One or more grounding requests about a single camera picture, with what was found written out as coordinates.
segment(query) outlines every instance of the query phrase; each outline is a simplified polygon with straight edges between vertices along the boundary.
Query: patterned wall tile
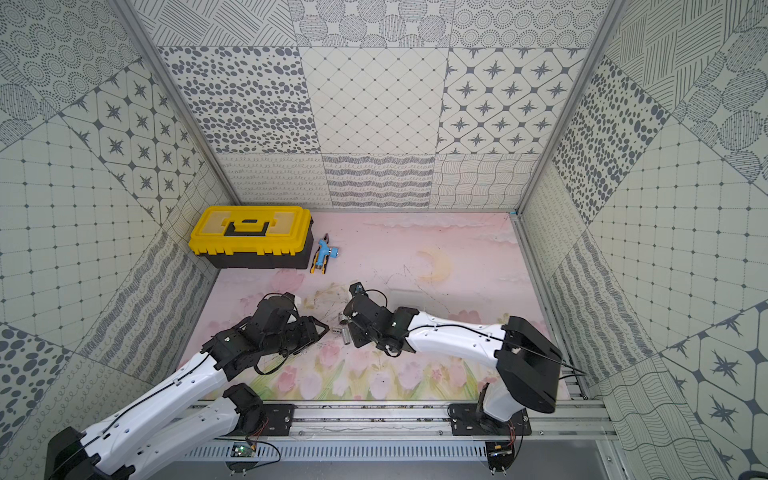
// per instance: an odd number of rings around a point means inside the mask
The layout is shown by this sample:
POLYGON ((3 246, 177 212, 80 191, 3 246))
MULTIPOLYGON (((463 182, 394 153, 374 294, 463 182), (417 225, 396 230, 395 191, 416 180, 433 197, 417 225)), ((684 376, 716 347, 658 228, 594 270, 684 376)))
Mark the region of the patterned wall tile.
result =
POLYGON ((48 101, 0 53, 0 150, 54 115, 48 101))
POLYGON ((584 231, 548 281, 554 313, 590 385, 655 354, 592 235, 584 231))
POLYGON ((451 45, 587 48, 608 0, 458 0, 451 45))
POLYGON ((287 0, 132 1, 158 46, 296 44, 287 0))
POLYGON ((295 48, 167 47, 160 53, 217 153, 318 152, 295 48))
POLYGON ((451 43, 454 0, 288 3, 299 46, 448 47, 451 43))
POLYGON ((161 231, 77 353, 150 383, 173 372, 213 286, 187 251, 161 231))
POLYGON ((540 154, 585 54, 579 48, 451 48, 438 152, 540 154))
POLYGON ((3 478, 45 477, 48 440, 65 426, 84 429, 126 406, 152 387, 83 356, 72 354, 11 445, 0 453, 3 478))
POLYGON ((631 0, 605 54, 671 111, 736 31, 751 4, 631 0))
POLYGON ((219 163, 244 204, 333 206, 319 154, 222 154, 219 163))
POLYGON ((675 115, 768 195, 768 17, 755 6, 681 102, 675 115))
POLYGON ((434 155, 323 155, 339 208, 427 208, 434 164, 434 155))
POLYGON ((733 478, 768 468, 767 316, 764 300, 661 352, 733 478))
POLYGON ((60 115, 158 223, 203 162, 141 59, 60 115))
POLYGON ((74 348, 160 229, 61 118, 0 152, 2 319, 74 348))
POLYGON ((60 111, 139 54, 103 0, 10 2, 0 51, 60 111))
POLYGON ((587 224, 669 116, 632 78, 603 58, 552 158, 587 224))
POLYGON ((197 257, 192 252, 192 249, 189 248, 190 235, 205 209, 212 205, 230 204, 231 200, 224 192, 223 185, 216 174, 208 167, 208 164, 202 164, 197 176, 181 195, 178 206, 168 214, 167 219, 163 222, 163 230, 174 239, 181 247, 182 252, 192 260, 192 263, 210 282, 216 279, 219 270, 214 268, 207 259, 197 257))
POLYGON ((11 326, 0 325, 2 395, 5 404, 0 418, 0 458, 45 390, 56 381, 71 352, 11 326))
POLYGON ((324 154, 434 154, 445 51, 301 48, 324 154))
POLYGON ((545 280, 553 274, 587 228, 554 165, 546 163, 522 214, 523 224, 545 280))
POLYGON ((602 399, 637 480, 730 478, 664 362, 654 356, 603 380, 602 399))
POLYGON ((537 155, 437 155, 429 208, 515 210, 537 155))
POLYGON ((768 297, 768 197, 673 118, 589 226, 656 343, 768 297))

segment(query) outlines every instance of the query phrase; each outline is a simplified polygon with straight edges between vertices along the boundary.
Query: pink tabletop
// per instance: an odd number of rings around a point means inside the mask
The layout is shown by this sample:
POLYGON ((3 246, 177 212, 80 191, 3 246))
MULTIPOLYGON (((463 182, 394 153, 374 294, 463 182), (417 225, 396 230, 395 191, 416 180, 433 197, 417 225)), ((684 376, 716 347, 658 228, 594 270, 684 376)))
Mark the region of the pink tabletop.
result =
MULTIPOLYGON (((328 233, 331 246, 339 248, 326 274, 221 270, 182 362, 213 334, 253 314, 269 292, 291 292, 300 314, 338 326, 355 282, 383 291, 390 310, 410 306, 470 323, 522 316, 549 337, 509 215, 334 212, 314 213, 313 219, 316 240, 328 233)), ((383 304, 377 293, 370 296, 383 304)), ((268 358, 260 368, 275 365, 277 359, 268 358)), ((373 344, 356 349, 328 333, 273 375, 250 370, 232 383, 245 382, 264 399, 459 400, 477 399, 484 384, 497 381, 494 369, 476 362, 408 352, 392 359, 373 344)), ((558 397, 568 398, 563 382, 558 397)))

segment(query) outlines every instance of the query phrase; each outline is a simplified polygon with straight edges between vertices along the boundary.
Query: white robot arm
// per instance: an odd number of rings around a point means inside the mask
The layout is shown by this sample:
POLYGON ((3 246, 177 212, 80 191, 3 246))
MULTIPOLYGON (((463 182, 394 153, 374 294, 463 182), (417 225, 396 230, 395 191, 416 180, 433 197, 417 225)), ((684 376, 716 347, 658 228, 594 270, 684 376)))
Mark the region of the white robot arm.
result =
MULTIPOLYGON (((403 351, 446 353, 495 367, 503 382, 489 386, 479 405, 482 415, 499 422, 524 407, 554 411, 561 354, 524 319, 473 325, 406 307, 393 313, 374 303, 362 284, 349 291, 352 299, 344 315, 355 347, 374 342, 392 357, 403 351)), ((262 356, 295 355, 328 330, 314 317, 299 316, 290 293, 265 297, 252 316, 217 333, 200 353, 130 405, 83 432, 69 427, 51 438, 46 480, 144 480, 207 440, 227 433, 252 435, 265 426, 266 412, 261 398, 242 383, 197 414, 171 422, 245 369, 266 375, 282 365, 261 372, 257 363, 262 356)))

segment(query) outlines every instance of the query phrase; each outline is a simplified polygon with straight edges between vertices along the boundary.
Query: yellow toolbox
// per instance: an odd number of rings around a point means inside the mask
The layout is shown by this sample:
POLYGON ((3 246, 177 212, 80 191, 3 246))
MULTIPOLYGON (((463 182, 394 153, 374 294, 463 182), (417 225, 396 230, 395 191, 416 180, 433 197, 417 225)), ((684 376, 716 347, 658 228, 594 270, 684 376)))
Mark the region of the yellow toolbox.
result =
POLYGON ((190 248, 216 268, 306 269, 312 214, 301 207, 208 207, 190 248))

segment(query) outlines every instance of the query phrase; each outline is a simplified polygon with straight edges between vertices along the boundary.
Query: metal vent grate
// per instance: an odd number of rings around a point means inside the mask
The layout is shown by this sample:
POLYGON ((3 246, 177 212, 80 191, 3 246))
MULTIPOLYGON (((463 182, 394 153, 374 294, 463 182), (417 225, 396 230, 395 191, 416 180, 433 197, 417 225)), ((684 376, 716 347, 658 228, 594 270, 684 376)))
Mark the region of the metal vent grate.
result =
MULTIPOLYGON (((214 440, 197 447, 184 456, 184 460, 221 462, 230 457, 232 447, 240 442, 214 440)), ((386 460, 472 460, 485 459, 485 443, 472 440, 450 442, 296 442, 270 441, 283 456, 284 462, 364 462, 386 460)), ((277 460, 277 453, 268 445, 259 444, 251 458, 237 458, 238 462, 277 460)))

